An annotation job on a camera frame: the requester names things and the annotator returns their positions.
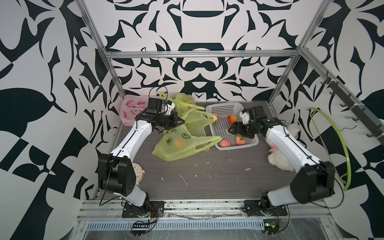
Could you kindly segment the green avocado plastic bag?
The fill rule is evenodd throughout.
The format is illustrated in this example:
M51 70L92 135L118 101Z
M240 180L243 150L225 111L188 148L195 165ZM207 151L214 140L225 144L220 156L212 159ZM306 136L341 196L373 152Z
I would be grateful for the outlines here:
M223 138L207 136L205 127L215 123L218 117L214 114L190 109L181 114L185 123L172 130L167 130L158 141L152 154L164 161L176 161L208 151Z

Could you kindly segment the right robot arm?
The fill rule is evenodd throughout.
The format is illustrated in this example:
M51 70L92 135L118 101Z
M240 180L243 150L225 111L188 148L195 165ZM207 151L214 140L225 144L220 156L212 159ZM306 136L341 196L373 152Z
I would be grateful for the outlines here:
M241 118L230 125L229 133L246 138L262 134L282 151L297 173L288 186L264 194L260 199L261 208L307 204L335 193L334 165L306 150L281 120L259 113L256 107L243 110Z

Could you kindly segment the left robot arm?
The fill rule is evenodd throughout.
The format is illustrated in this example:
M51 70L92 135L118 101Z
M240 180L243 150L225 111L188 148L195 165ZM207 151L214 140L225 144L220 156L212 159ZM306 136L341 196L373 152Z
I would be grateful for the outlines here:
M112 193L130 206L149 211L149 195L136 184L134 158L146 138L158 127L171 130L185 121L178 116L171 101L149 98L148 106L135 117L135 122L123 141L109 154L98 159L98 186L104 193Z

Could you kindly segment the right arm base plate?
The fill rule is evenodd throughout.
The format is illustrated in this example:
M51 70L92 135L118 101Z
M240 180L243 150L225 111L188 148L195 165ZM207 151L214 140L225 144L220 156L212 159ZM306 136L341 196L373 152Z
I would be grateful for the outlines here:
M287 208L285 206L272 206L267 200L245 200L242 211L249 217L276 217L288 216Z

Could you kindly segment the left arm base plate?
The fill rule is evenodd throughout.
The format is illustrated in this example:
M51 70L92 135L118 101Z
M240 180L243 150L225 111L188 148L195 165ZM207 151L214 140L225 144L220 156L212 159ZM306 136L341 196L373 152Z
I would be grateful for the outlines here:
M147 218L149 216L161 217L164 213L164 209L164 201L149 201L147 203L144 203L142 207L137 207L124 201L122 218Z

